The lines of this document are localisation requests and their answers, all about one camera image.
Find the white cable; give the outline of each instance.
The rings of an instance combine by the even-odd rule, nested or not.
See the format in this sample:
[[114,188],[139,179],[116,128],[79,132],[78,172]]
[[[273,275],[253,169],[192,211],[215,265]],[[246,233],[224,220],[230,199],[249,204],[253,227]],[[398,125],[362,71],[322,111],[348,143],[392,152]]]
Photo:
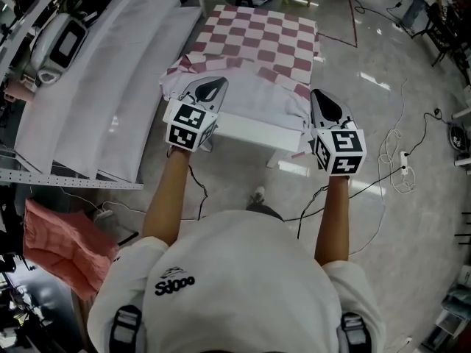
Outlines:
[[128,209],[130,212],[136,212],[136,213],[140,213],[140,214],[143,214],[143,215],[146,214],[146,212],[143,212],[142,210],[131,209],[131,208],[129,208],[127,205],[122,204],[122,203],[117,203],[117,202],[104,202],[104,203],[102,204],[103,211],[106,210],[106,209],[105,209],[105,204],[121,205],[122,207],[125,207],[126,209]]
[[[60,189],[62,190],[62,192],[64,192],[65,195],[69,195],[69,196],[72,196],[72,197],[77,197],[77,198],[83,200],[84,202],[87,202],[87,203],[93,205],[96,210],[99,210],[102,213],[106,210],[105,209],[105,204],[114,204],[114,205],[121,205],[122,207],[125,207],[126,209],[128,209],[130,212],[136,212],[136,213],[140,213],[140,214],[143,214],[143,215],[147,214],[146,212],[143,212],[142,210],[132,209],[132,208],[129,208],[126,204],[118,203],[118,202],[104,202],[102,204],[102,208],[100,209],[94,203],[92,203],[90,200],[84,199],[81,196],[74,195],[72,193],[65,192],[62,187],[60,187]],[[182,218],[182,221],[198,221],[198,220],[196,220],[195,218]]]
[[94,203],[92,203],[90,200],[84,199],[84,198],[82,198],[81,196],[78,196],[78,195],[73,195],[72,193],[69,193],[69,192],[65,192],[64,189],[63,189],[62,187],[60,187],[60,186],[59,186],[59,188],[62,190],[62,192],[64,192],[65,195],[69,195],[69,196],[72,196],[72,197],[77,197],[77,198],[83,200],[84,202],[87,202],[87,203],[89,203],[89,204],[92,204],[93,207],[94,207],[96,210],[99,210],[99,211],[101,211],[101,212],[104,212],[103,209],[98,208],[98,207],[97,207]]
[[[137,210],[137,209],[131,209],[129,208],[127,205],[125,204],[122,204],[122,203],[116,203],[116,202],[104,202],[103,203],[103,210],[105,211],[105,204],[114,204],[114,205],[121,205],[122,207],[125,207],[126,209],[128,209],[130,212],[136,212],[136,213],[140,213],[140,214],[143,214],[143,215],[146,215],[147,212],[143,212],[142,210]],[[198,221],[196,220],[195,218],[182,218],[182,221]]]
[[[401,139],[400,130],[397,129],[397,126],[402,121],[403,116],[404,116],[404,110],[406,109],[406,104],[404,103],[403,89],[404,89],[404,85],[407,84],[407,81],[408,81],[408,79],[406,79],[404,81],[404,83],[402,84],[402,86],[400,87],[400,96],[401,96],[401,99],[403,101],[403,110],[401,111],[400,117],[397,120],[396,124],[394,125],[394,127],[392,129],[390,129],[388,131],[388,134],[386,135],[386,137],[384,138],[383,142],[380,145],[380,150],[379,150],[379,154],[378,154],[378,179],[381,179],[381,172],[380,172],[380,163],[381,162],[389,165],[389,172],[390,173],[393,172],[392,171],[393,165],[394,165],[393,159],[394,159],[394,156],[396,155],[397,147],[399,146],[399,139]],[[396,147],[394,148],[394,151],[392,152],[392,155],[389,155],[388,141],[389,141],[389,137],[393,134],[396,137]],[[385,148],[385,153],[381,153],[383,146]],[[409,184],[407,181],[405,181],[404,176],[403,176],[403,182],[400,183],[399,185],[395,185],[393,180],[392,180],[392,174],[390,176],[391,185],[398,193],[401,193],[401,194],[410,193],[415,189],[415,173],[414,173],[414,170],[410,166],[408,166],[408,169],[411,171],[412,175],[414,176],[414,181],[412,182],[412,184]],[[400,187],[402,185],[407,188],[406,191],[401,191],[401,190],[398,189],[398,187]],[[376,238],[376,236],[379,234],[379,232],[381,230],[381,224],[383,223],[384,215],[386,214],[386,203],[384,202],[383,187],[381,186],[381,181],[379,181],[379,186],[380,186],[381,200],[383,201],[383,205],[384,205],[384,210],[383,210],[383,214],[381,215],[381,220],[380,220],[380,223],[378,224],[378,228],[377,228],[375,234],[366,243],[366,245],[364,245],[361,249],[359,249],[357,251],[354,251],[351,254],[348,254],[348,256],[358,254],[358,253],[362,252],[363,250],[365,250],[365,248],[368,247],[368,245]]]
[[[397,126],[399,125],[399,123],[403,119],[404,110],[406,109],[406,103],[404,102],[403,90],[404,90],[404,85],[407,83],[407,81],[408,80],[406,79],[404,81],[403,85],[400,88],[400,96],[401,96],[401,100],[402,100],[402,103],[403,103],[403,110],[400,114],[399,120],[394,125],[394,128],[390,129],[388,131],[388,134],[386,135],[386,137],[384,138],[383,142],[380,145],[380,150],[379,150],[379,155],[378,155],[378,176],[379,176],[379,178],[381,178],[380,162],[389,165],[389,172],[392,172],[392,169],[394,167],[394,156],[397,153],[397,149],[399,148],[399,141],[402,137],[402,135],[400,133],[400,130],[397,128]],[[392,135],[394,135],[396,137],[396,146],[395,146],[394,151],[392,152],[392,154],[390,154],[388,143],[389,143],[389,138]],[[391,178],[389,180],[391,182],[391,186],[396,190],[396,192],[400,193],[401,195],[405,195],[407,193],[413,192],[416,188],[414,169],[411,166],[407,166],[407,169],[412,173],[412,179],[413,179],[412,182],[406,181],[406,176],[404,176],[404,175],[402,175],[402,177],[403,177],[402,182],[398,185],[396,185],[394,183],[393,176],[391,176]],[[381,183],[380,183],[380,191],[381,191],[381,198],[382,198],[383,203],[384,203],[383,188],[381,187]]]

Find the black cable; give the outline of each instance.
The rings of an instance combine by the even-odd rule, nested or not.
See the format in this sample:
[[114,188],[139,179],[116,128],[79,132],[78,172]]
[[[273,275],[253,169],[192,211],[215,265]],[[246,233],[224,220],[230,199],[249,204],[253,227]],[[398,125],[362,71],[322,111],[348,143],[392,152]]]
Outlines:
[[198,212],[198,221],[199,221],[201,219],[201,210],[203,208],[203,204],[205,203],[205,200],[208,198],[208,190],[206,190],[206,187],[203,184],[198,182],[198,179],[196,179],[196,177],[194,176],[193,168],[189,164],[188,164],[188,167],[190,168],[191,177],[193,178],[195,183],[203,189],[205,193],[205,197],[203,198],[203,200],[201,201],[201,204],[199,205],[199,212]]
[[304,214],[306,213],[306,210],[308,210],[308,208],[311,206],[311,204],[314,202],[314,200],[316,200],[316,197],[317,197],[321,192],[326,191],[328,188],[329,188],[328,185],[325,185],[325,186],[321,187],[321,188],[312,196],[311,201],[308,203],[308,205],[306,206],[306,208],[304,208],[303,212],[301,213],[300,225],[299,225],[298,228],[297,228],[297,239],[298,239],[298,240],[300,239],[301,223],[302,223],[302,219],[304,218]]
[[386,8],[386,10],[396,9],[396,8],[400,7],[402,4],[403,4],[403,0],[400,0],[396,5],[394,5],[393,7],[390,7],[390,8]]
[[373,9],[365,8],[361,2],[359,2],[358,0],[355,0],[355,1],[360,4],[359,6],[357,5],[356,7],[353,8],[353,9],[356,10],[357,13],[360,13],[361,15],[364,15],[364,14],[366,13],[366,11],[368,10],[368,11],[370,11],[370,12],[376,13],[377,15],[383,16],[386,20],[390,20],[394,25],[397,24],[396,21],[390,19],[387,15],[384,15],[383,13],[377,12],[376,10],[373,10]]
[[[397,173],[401,168],[403,168],[403,166],[397,168],[396,170],[394,170],[393,172],[389,173],[388,175],[386,176],[383,176],[382,178],[378,179],[376,182],[373,182],[371,185],[369,185],[368,187],[365,187],[363,190],[360,190],[359,192],[357,192],[356,194],[350,196],[348,199],[352,199],[354,198],[355,196],[357,196],[358,194],[362,193],[363,191],[367,190],[368,188],[372,187],[373,185],[375,185],[376,183],[378,182],[381,182],[382,180],[390,177],[392,174],[394,173]],[[290,218],[288,220],[284,220],[285,222],[290,222],[290,221],[298,221],[298,220],[301,220],[302,218],[307,218],[307,217],[311,217],[312,215],[316,215],[317,213],[319,212],[322,212],[323,210],[325,209],[324,208],[321,208],[319,210],[317,210],[316,212],[313,212],[313,213],[309,213],[308,215],[304,215],[302,217],[297,217],[297,218]]]
[[418,147],[421,143],[424,142],[425,136],[427,135],[427,118],[426,118],[427,115],[431,116],[436,121],[442,121],[443,123],[447,124],[448,126],[451,125],[451,123],[443,120],[442,111],[440,109],[435,110],[435,115],[432,115],[430,113],[424,113],[424,116],[423,116],[424,122],[425,122],[424,134],[423,134],[422,138],[420,139],[420,141],[417,144],[414,145],[412,150],[409,153],[406,153],[406,157],[410,156],[412,154],[412,152],[415,150],[415,148]]
[[[171,151],[171,147],[169,149],[167,149],[167,153],[166,153],[167,158],[170,158],[170,154],[169,154],[170,151]],[[191,167],[190,164],[188,164],[188,168],[190,169],[190,175],[193,178],[193,180],[195,181],[195,183],[198,186],[200,186],[203,189],[203,192],[205,193],[205,197],[203,198],[203,200],[199,204],[199,211],[198,211],[198,221],[199,221],[199,220],[201,220],[201,211],[202,211],[202,208],[203,208],[203,204],[205,203],[205,200],[209,197],[208,190],[206,189],[206,187],[202,183],[198,182],[198,179],[194,176],[193,168]]]

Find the electric wire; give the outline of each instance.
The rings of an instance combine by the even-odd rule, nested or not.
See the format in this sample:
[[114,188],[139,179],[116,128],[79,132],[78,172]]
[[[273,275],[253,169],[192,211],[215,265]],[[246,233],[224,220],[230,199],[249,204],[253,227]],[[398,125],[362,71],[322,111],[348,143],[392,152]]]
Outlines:
[[[363,190],[360,190],[359,192],[357,192],[357,193],[355,193],[355,194],[349,196],[348,199],[353,199],[355,196],[357,196],[357,195],[359,195],[360,193],[366,191],[368,188],[372,187],[372,186],[375,185],[376,183],[378,183],[378,182],[380,182],[380,181],[386,179],[387,177],[390,177],[392,174],[397,173],[400,169],[401,169],[401,168],[397,168],[397,169],[394,170],[392,173],[390,173],[390,174],[388,174],[388,175],[386,175],[386,176],[383,176],[381,179],[378,179],[377,181],[373,182],[373,183],[370,184],[369,186],[365,187]],[[317,210],[316,212],[312,212],[312,213],[309,213],[309,214],[303,216],[302,218],[312,217],[313,215],[316,215],[317,213],[322,212],[324,209],[325,209],[325,208],[321,208],[321,209]],[[284,220],[284,221],[285,221],[285,222],[291,222],[291,221],[298,221],[298,220],[300,220],[300,219],[301,219],[301,217],[295,217],[295,218],[288,218],[288,219],[286,219],[286,220]]]
[[328,185],[325,185],[325,186],[322,186],[313,196],[312,196],[312,199],[309,201],[308,205],[306,205],[306,208],[304,208],[303,212],[301,213],[301,217],[300,217],[300,224],[297,228],[297,239],[299,240],[300,239],[300,234],[301,234],[301,223],[302,223],[302,219],[304,218],[304,214],[306,213],[306,210],[308,210],[308,208],[311,206],[311,204],[314,202],[314,200],[316,200],[316,197],[323,191],[326,191],[327,189],[329,188]]
[[394,25],[397,25],[397,22],[395,20],[392,20],[390,19],[387,15],[384,15],[383,13],[381,12],[378,12],[376,10],[373,10],[373,9],[369,9],[369,8],[365,8],[363,6],[363,4],[361,2],[359,2],[358,0],[355,0],[357,3],[359,3],[360,5],[357,5],[356,7],[353,7],[353,9],[355,9],[355,11],[361,15],[364,15],[367,11],[369,12],[373,12],[373,13],[376,13],[377,15],[381,15],[383,16],[386,20],[389,20],[391,21]]
[[435,120],[437,121],[441,121],[445,124],[447,124],[448,126],[451,125],[451,123],[448,123],[447,121],[444,121],[443,120],[443,117],[442,117],[442,112],[439,110],[439,113],[440,113],[440,116],[435,116],[435,115],[432,115],[430,113],[424,113],[423,115],[423,118],[424,118],[424,122],[425,122],[425,128],[424,128],[424,134],[422,136],[422,138],[420,139],[420,141],[414,145],[414,147],[409,151],[409,153],[407,153],[407,157],[410,156],[412,154],[412,152],[421,144],[424,142],[424,139],[425,139],[425,136],[427,135],[427,118],[426,116],[431,116],[432,118],[434,118]]
[[83,200],[84,202],[87,202],[87,203],[93,205],[93,207],[94,207],[96,210],[98,210],[99,212],[103,212],[102,209],[98,208],[98,207],[97,207],[94,203],[92,203],[90,200],[84,199],[84,198],[82,198],[81,196],[78,196],[78,195],[74,195],[73,193],[65,192],[64,189],[63,189],[61,186],[59,186],[59,188],[62,190],[62,192],[64,192],[65,195],[69,195],[69,196],[72,196],[72,197],[77,197],[78,199],[81,199],[81,200]]
[[193,168],[190,165],[188,165],[188,167],[190,168],[190,174],[193,177],[193,180],[198,186],[200,186],[203,189],[203,192],[205,193],[205,197],[203,198],[203,200],[201,201],[201,204],[199,205],[199,211],[198,211],[198,221],[199,221],[201,219],[201,210],[203,208],[203,204],[205,203],[205,200],[208,198],[208,190],[206,190],[206,187],[202,183],[198,182],[198,179],[196,179],[196,177],[194,176]]
[[[381,163],[389,165],[389,172],[391,172],[393,167],[394,167],[394,157],[396,156],[397,150],[399,149],[399,141],[402,137],[402,134],[401,134],[400,130],[397,128],[397,126],[399,126],[399,123],[402,121],[403,116],[404,116],[404,111],[406,110],[406,103],[404,102],[404,86],[407,84],[407,81],[408,81],[408,79],[406,79],[404,81],[404,83],[402,84],[402,86],[400,88],[400,97],[401,97],[401,101],[403,103],[403,109],[401,111],[400,117],[397,120],[394,127],[388,131],[386,137],[384,138],[383,142],[380,145],[380,149],[379,149],[379,153],[378,153],[378,178],[381,178],[381,171],[380,171]],[[390,154],[389,150],[388,150],[389,138],[391,136],[394,136],[396,138],[396,146],[395,146],[394,151],[392,152],[392,154]],[[391,178],[390,178],[391,186],[396,190],[396,192],[398,192],[401,195],[405,195],[405,194],[413,192],[415,190],[415,172],[414,172],[414,169],[411,166],[407,166],[407,170],[411,171],[411,174],[413,176],[412,182],[406,181],[406,176],[403,175],[403,181],[400,184],[396,185],[394,183],[394,177],[391,176]],[[386,204],[384,203],[383,188],[381,187],[381,184],[380,184],[380,193],[381,193],[381,200],[383,201],[384,206],[386,206]]]

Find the white t-shirt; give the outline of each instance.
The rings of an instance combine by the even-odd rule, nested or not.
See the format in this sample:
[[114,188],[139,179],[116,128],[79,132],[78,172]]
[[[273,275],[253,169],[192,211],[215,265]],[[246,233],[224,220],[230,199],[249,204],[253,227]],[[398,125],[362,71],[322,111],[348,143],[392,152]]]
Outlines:
[[149,353],[338,353],[336,330],[348,311],[363,317],[372,351],[383,351],[385,326],[360,267],[321,267],[271,216],[217,213],[170,248],[148,237],[118,258],[88,319],[100,353],[116,311],[143,295]]

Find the power strip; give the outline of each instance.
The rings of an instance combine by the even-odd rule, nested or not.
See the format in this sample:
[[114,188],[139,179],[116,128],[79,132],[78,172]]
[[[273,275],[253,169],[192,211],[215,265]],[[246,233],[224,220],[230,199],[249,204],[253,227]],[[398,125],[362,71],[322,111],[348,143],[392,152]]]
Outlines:
[[400,173],[402,175],[407,175],[408,174],[408,166],[407,166],[407,157],[406,157],[406,152],[402,151],[399,153],[400,155]]

